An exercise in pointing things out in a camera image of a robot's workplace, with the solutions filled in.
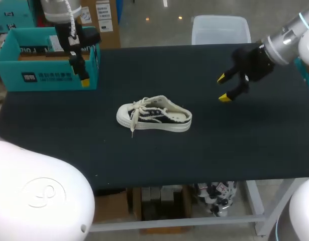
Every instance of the concrete floor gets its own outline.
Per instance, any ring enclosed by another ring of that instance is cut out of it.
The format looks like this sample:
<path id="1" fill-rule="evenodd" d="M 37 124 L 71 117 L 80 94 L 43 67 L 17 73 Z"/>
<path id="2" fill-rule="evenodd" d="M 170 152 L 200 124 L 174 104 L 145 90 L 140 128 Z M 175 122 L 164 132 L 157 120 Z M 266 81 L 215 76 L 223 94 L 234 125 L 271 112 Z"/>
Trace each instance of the concrete floor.
<path id="1" fill-rule="evenodd" d="M 132 0 L 124 0 L 120 24 L 122 47 L 189 45 L 193 18 L 198 15 L 244 17 L 255 42 L 281 28 L 309 5 L 309 0 L 167 0 L 168 7 L 165 8 L 163 2 L 136 0 L 133 4 Z M 272 198 L 280 182 L 257 181 L 264 205 Z M 245 195 L 239 192 L 230 215 L 248 214 L 249 211 Z M 229 224 L 198 226 L 185 234 L 140 235 L 137 230 L 91 233 L 87 240 L 266 241 L 267 237 L 257 237 L 253 224 Z"/>

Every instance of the black and white shoe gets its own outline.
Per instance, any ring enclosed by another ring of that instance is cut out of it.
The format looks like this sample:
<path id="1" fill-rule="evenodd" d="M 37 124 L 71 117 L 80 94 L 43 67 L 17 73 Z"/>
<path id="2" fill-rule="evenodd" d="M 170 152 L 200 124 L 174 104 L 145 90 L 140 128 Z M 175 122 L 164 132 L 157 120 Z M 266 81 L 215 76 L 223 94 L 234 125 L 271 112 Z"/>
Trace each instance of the black and white shoe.
<path id="1" fill-rule="evenodd" d="M 130 128 L 132 134 L 134 130 L 145 129 L 185 132 L 190 128 L 192 114 L 159 95 L 122 105 L 116 119 L 124 127 Z"/>

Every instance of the white shoelace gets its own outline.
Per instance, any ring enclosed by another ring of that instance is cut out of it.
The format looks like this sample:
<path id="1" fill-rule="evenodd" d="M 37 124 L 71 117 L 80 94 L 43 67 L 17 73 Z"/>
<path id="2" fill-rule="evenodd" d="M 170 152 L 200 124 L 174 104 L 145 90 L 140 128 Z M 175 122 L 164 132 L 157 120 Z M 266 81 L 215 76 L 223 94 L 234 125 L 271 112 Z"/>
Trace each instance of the white shoelace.
<path id="1" fill-rule="evenodd" d="M 139 121 L 139 115 L 141 114 L 149 114 L 148 111 L 145 111 L 147 104 L 151 104 L 150 101 L 147 101 L 148 97 L 143 98 L 142 100 L 139 100 L 138 102 L 134 102 L 132 106 L 128 108 L 128 111 L 131 111 L 134 109 L 134 111 L 131 113 L 131 132 L 133 137 L 133 132 L 135 130 L 135 126 L 137 122 Z"/>

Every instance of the metal table frame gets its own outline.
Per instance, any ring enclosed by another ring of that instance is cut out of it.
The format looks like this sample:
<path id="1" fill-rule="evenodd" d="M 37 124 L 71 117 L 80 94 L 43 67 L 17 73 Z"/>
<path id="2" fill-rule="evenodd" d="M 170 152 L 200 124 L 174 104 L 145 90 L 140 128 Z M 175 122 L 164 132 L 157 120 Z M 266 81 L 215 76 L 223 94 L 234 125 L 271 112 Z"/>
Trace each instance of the metal table frame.
<path id="1" fill-rule="evenodd" d="M 294 191 L 306 180 L 307 178 L 284 179 L 272 200 L 267 204 L 266 208 L 264 208 L 264 205 L 260 198 L 256 182 L 246 181 L 245 187 L 248 193 L 248 199 L 253 215 L 93 224 L 90 232 L 141 229 L 152 227 L 194 226 L 254 222 L 256 234 L 258 236 L 269 235 L 271 229 L 275 225 L 279 215 L 283 211 L 285 205 L 291 198 Z"/>

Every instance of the black tabletop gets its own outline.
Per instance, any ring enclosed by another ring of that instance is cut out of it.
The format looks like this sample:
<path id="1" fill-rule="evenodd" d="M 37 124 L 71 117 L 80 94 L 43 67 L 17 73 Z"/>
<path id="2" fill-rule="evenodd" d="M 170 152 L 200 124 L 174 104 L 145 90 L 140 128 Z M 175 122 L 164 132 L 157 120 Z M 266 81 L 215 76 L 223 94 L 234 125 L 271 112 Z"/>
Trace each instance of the black tabletop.
<path id="1" fill-rule="evenodd" d="M 309 177 L 309 89 L 277 67 L 231 103 L 218 77 L 238 45 L 104 50 L 95 91 L 10 92 L 0 136 L 78 168 L 94 190 L 210 181 Z M 118 108 L 165 95 L 193 114 L 184 133 L 136 130 Z"/>

